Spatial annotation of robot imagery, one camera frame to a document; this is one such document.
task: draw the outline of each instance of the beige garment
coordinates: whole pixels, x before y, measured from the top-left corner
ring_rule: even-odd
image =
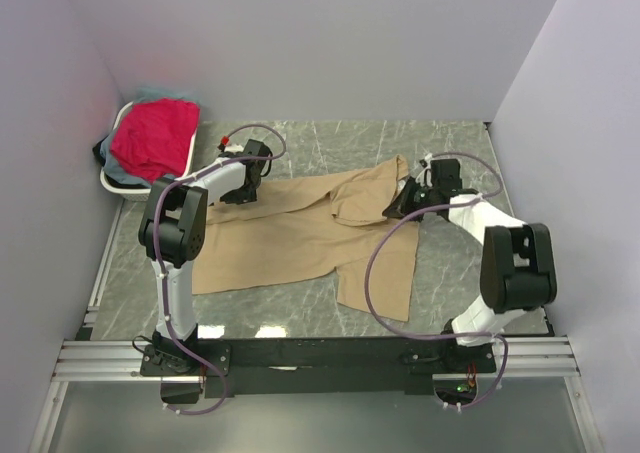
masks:
[[[194,293],[291,283],[336,269],[338,303],[369,311],[365,268],[397,222],[382,211],[407,175],[407,161],[396,156],[370,169],[267,181],[255,203],[211,207],[194,265]],[[409,319],[417,246],[418,224],[410,222],[378,255],[371,294],[381,315]]]

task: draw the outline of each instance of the marble surface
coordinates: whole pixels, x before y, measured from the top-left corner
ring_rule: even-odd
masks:
[[[202,125],[196,139],[194,168],[217,156],[219,139],[241,123]],[[497,166],[491,141],[481,122],[428,121],[282,121],[269,122],[287,140],[288,153],[274,161],[271,179],[335,173],[371,167],[400,153],[410,165],[428,152],[465,151]],[[274,151],[277,140],[260,129],[234,140],[265,140]],[[479,191],[494,188],[491,174],[462,159],[465,185]],[[491,202],[511,213],[506,193]],[[125,202],[115,252],[92,340],[127,340],[150,335],[156,317],[156,288],[151,264],[138,244],[144,203]],[[481,247],[466,232],[439,217],[425,218],[413,281],[410,320],[393,322],[407,330],[438,333],[444,323],[464,311],[478,295]],[[374,318],[338,305],[337,277],[194,297],[201,337],[375,336],[388,332]],[[544,312],[537,310],[512,322],[511,334],[546,334]]]

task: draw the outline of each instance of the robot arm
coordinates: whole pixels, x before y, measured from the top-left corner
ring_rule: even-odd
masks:
[[[475,190],[462,188],[458,160],[433,160],[423,166],[430,167],[429,184],[409,178],[385,214],[402,218],[428,206],[449,204],[452,208],[439,211],[438,215],[463,228],[483,245],[480,295],[451,321],[450,332],[497,334],[527,311],[551,303],[557,285],[547,227],[526,224],[485,200],[456,207],[478,198]],[[460,346],[471,347],[488,343],[491,338],[461,337],[456,341]]]
[[[229,158],[256,156],[271,156],[271,150],[255,140],[249,140],[244,149],[235,146],[224,148],[222,155],[214,162],[222,164],[220,168],[206,175],[195,173],[193,176],[197,180],[173,189],[163,203],[159,224],[160,251],[166,268],[171,324],[176,337],[184,343],[197,339],[191,277],[193,260],[204,244],[207,206],[219,201],[242,204],[257,199],[256,189],[260,185],[266,161],[229,162]],[[138,233],[138,239],[146,247],[156,274],[159,310],[154,342],[159,344],[166,339],[169,349],[171,340],[165,320],[169,312],[163,311],[163,278],[153,249],[153,224],[160,194],[172,182],[169,178],[160,178],[153,184]]]

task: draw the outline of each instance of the pink cloth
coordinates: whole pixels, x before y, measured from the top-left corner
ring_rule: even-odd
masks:
[[[150,183],[163,175],[181,176],[200,108],[183,100],[139,103],[123,118],[111,143],[111,154],[133,176]]]

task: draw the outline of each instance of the white basket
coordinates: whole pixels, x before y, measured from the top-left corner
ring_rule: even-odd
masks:
[[[113,129],[116,130],[120,125],[120,121],[124,115],[126,115],[129,110],[133,107],[133,102],[127,103],[122,107],[122,109],[118,112],[118,116],[116,117],[116,121],[113,124]],[[196,133],[198,132],[198,128],[196,127],[196,131],[193,132],[193,136],[191,136],[191,145],[189,146],[189,156],[187,157],[187,164],[185,166],[184,173],[180,178],[187,176],[191,173],[191,163],[193,160],[193,147],[196,142]],[[105,190],[110,191],[111,193],[115,193],[116,195],[122,196],[125,200],[130,201],[147,201],[149,198],[149,189],[141,188],[141,189],[124,189],[124,188],[115,188],[109,184],[107,181],[107,177],[104,174],[104,170],[100,170],[100,183],[104,186]]]

